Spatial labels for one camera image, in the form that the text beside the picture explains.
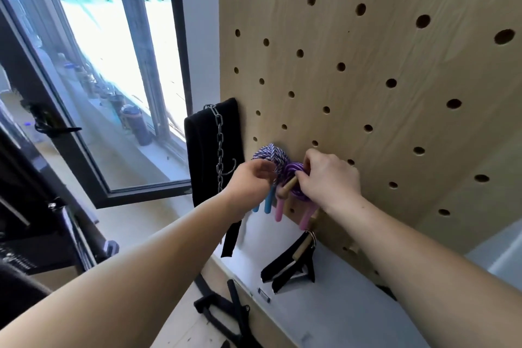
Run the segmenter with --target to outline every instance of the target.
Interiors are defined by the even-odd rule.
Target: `metal hook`
[[[234,161],[234,166],[232,167],[232,169],[230,171],[228,171],[227,173],[222,173],[222,175],[226,176],[226,175],[230,175],[232,172],[235,171],[235,168],[237,166],[237,161],[235,159],[232,159]]]

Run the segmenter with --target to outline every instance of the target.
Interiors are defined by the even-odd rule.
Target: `hand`
[[[222,191],[234,217],[241,220],[245,213],[258,206],[270,191],[277,175],[276,164],[269,160],[251,160],[240,164]]]
[[[310,176],[296,172],[301,190],[326,213],[331,214],[333,206],[349,196],[361,197],[359,171],[335,154],[324,154],[310,148],[303,164]]]

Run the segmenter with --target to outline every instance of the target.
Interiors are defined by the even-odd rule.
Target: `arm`
[[[150,347],[230,224],[264,199],[273,171],[266,160],[241,164],[223,192],[15,319],[0,346]]]
[[[361,196],[359,172],[310,149],[303,192],[352,236],[433,347],[519,347],[522,294]]]

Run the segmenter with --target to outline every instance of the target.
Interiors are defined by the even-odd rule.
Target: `purple jump rope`
[[[290,159],[288,158],[288,155],[284,152],[283,149],[280,147],[275,146],[273,143],[269,144],[268,146],[261,147],[252,157],[252,159],[265,159],[270,160],[276,164],[275,172],[277,173],[277,180],[275,184],[271,187],[270,192],[268,193],[266,199],[265,199],[265,213],[270,213],[272,209],[272,200],[274,199],[274,195],[276,193],[276,186],[277,184],[284,186],[286,183],[288,183],[296,174],[296,171],[300,170],[304,172],[303,164],[302,163],[293,163],[290,162]],[[302,191],[301,187],[299,186],[299,183],[296,183],[294,187],[290,190],[290,192],[297,197],[297,199],[309,202],[309,206],[306,209],[300,223],[299,228],[301,230],[306,230],[308,223],[310,221],[310,218],[314,214],[314,212],[317,210],[318,206],[314,204],[312,201],[310,201],[310,198],[308,198]],[[283,217],[283,208],[284,208],[284,201],[283,198],[277,198],[277,206],[276,206],[276,221],[280,222]],[[259,210],[259,206],[253,209],[254,212],[257,212]]]

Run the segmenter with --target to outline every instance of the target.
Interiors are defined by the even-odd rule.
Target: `right hand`
[[[304,156],[304,169],[297,171],[301,190],[327,213],[347,197],[361,197],[359,171],[335,154],[324,154],[310,148]]]

